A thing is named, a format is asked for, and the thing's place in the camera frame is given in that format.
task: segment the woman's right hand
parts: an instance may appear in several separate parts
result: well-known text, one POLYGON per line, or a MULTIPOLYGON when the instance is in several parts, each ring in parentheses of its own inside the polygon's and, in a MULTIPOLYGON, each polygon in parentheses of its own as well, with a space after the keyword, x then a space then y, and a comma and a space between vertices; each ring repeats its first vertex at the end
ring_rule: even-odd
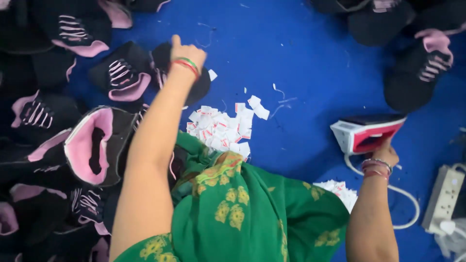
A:
POLYGON ((177 59, 178 57, 187 58, 198 67, 200 75, 202 73, 202 67, 204 65, 204 61, 206 60, 207 54, 202 49, 198 49, 194 45, 181 45, 181 39, 177 34, 174 34, 171 37, 171 44, 171 61, 177 59))
POLYGON ((378 147, 374 153, 372 154, 373 159, 380 159, 387 164, 389 164, 391 167, 396 166, 398 164, 398 161, 400 160, 398 158, 397 153, 395 152, 395 149, 391 146, 391 138, 385 140, 380 147, 378 147))

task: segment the green scarf with yellow floral print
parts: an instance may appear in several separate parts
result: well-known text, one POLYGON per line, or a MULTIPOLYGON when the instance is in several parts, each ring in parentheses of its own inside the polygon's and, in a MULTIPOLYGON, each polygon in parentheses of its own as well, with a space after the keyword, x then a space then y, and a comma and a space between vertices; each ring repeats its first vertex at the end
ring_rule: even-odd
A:
POLYGON ((324 262, 344 239, 349 213, 333 193, 234 152, 208 154, 187 133, 177 145, 188 152, 177 186, 192 183, 192 194, 175 207, 171 233, 133 245, 116 262, 324 262))

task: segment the blue mat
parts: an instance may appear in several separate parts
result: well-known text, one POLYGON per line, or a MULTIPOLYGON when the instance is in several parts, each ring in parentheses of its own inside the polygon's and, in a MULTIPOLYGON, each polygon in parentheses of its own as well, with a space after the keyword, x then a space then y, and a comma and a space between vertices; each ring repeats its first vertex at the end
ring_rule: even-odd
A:
MULTIPOLYGON (((342 116, 390 111, 382 76, 398 43, 384 49, 359 45, 340 19, 318 14, 302 0, 242 1, 173 0, 158 14, 134 14, 132 30, 114 30, 111 49, 132 40, 152 50, 172 34, 179 34, 184 44, 208 46, 206 67, 219 76, 209 94, 184 111, 182 130, 200 105, 223 110, 223 100, 234 116, 234 103, 251 95, 260 97, 272 115, 283 100, 272 88, 275 83, 286 98, 297 99, 268 121, 254 118, 251 164, 307 182, 344 180, 359 189, 362 180, 345 166, 329 125, 342 116)), ((453 69, 441 79, 432 101, 411 114, 393 140, 403 169, 394 172, 391 183, 411 192, 421 205, 418 223, 396 231, 400 261, 443 261, 420 222, 438 168, 460 158, 460 146, 449 142, 466 125, 465 56, 458 54, 462 43, 461 35, 452 39, 453 69)), ((112 104, 87 79, 87 70, 110 52, 78 58, 71 75, 68 92, 89 107, 112 104)), ((154 95, 148 90, 144 98, 150 102, 154 95)), ((405 224, 414 215, 406 197, 389 192, 389 201, 393 223, 405 224)), ((345 260, 342 245, 333 261, 345 260)))

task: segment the power strip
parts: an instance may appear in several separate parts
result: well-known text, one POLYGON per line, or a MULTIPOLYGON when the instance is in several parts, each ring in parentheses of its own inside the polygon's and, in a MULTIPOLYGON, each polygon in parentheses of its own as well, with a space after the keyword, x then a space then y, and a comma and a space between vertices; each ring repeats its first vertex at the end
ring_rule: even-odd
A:
POLYGON ((466 166, 462 164, 443 165, 439 168, 439 174, 422 221, 422 227, 428 233, 440 236, 446 234, 440 229, 440 222, 452 219, 458 194, 465 179, 465 173, 458 171, 458 168, 466 172, 466 166))

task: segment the green bangle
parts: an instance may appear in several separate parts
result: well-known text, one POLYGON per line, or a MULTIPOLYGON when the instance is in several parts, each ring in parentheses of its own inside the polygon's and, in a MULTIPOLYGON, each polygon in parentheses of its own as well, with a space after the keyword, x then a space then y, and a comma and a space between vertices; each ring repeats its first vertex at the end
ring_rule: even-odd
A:
POLYGON ((199 72, 199 69, 198 69, 197 65, 196 65, 193 61, 191 61, 189 58, 186 58, 186 57, 177 57, 175 60, 185 60, 185 61, 187 61, 188 63, 190 63, 190 64, 196 69, 196 71, 199 72))

